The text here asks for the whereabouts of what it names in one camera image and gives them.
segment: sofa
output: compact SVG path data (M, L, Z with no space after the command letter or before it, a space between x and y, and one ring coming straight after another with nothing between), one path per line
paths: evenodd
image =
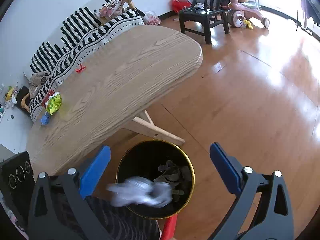
M112 2L91 0L76 10L41 44L31 58L24 71L28 80L35 73L49 73L47 81L28 106L33 122L43 110L41 103L49 90L57 91L87 57L105 47L110 40L130 28L143 25L142 17L135 8L128 8L126 12L103 24L94 11Z

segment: red packet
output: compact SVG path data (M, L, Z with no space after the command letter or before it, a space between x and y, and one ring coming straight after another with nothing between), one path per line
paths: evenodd
M44 97L44 99L43 99L42 102L41 102L41 106L42 106L43 108L45 108L45 103L49 100L49 96L52 96L53 94L54 94L54 91L53 91L52 89L50 89L50 90L47 92L46 96Z

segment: chair leg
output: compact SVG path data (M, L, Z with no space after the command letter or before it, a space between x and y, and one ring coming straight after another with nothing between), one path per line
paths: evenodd
M225 34L230 34L228 19L225 11L222 12L221 18L223 20L223 28L224 28Z
M184 26L184 19L182 17L179 17L179 22L180 22L180 31L183 34L186 34L186 29L185 29L185 26Z
M202 22L202 27L204 30L205 43L210 45L211 44L211 32L210 32L209 19L204 20L204 22Z

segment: green snack wrapper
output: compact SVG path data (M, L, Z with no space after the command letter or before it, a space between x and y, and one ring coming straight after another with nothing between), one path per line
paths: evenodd
M46 110L49 114L53 114L56 112L62 104L62 98L60 96L60 92L54 93L49 97L49 100L45 103Z

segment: black trash can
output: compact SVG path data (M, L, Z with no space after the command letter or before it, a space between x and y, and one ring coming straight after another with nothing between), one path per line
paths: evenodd
M128 208L135 214L150 219L164 219L179 213L188 204L195 186L195 173L191 161L178 146L166 141L144 141L128 150L119 164L116 182L123 183L125 179L133 176L154 180L162 174L158 171L159 165L165 165L167 160L172 160L177 166L189 167L192 181L184 185L184 195L180 196L178 202L172 201L162 208L143 204L129 205Z

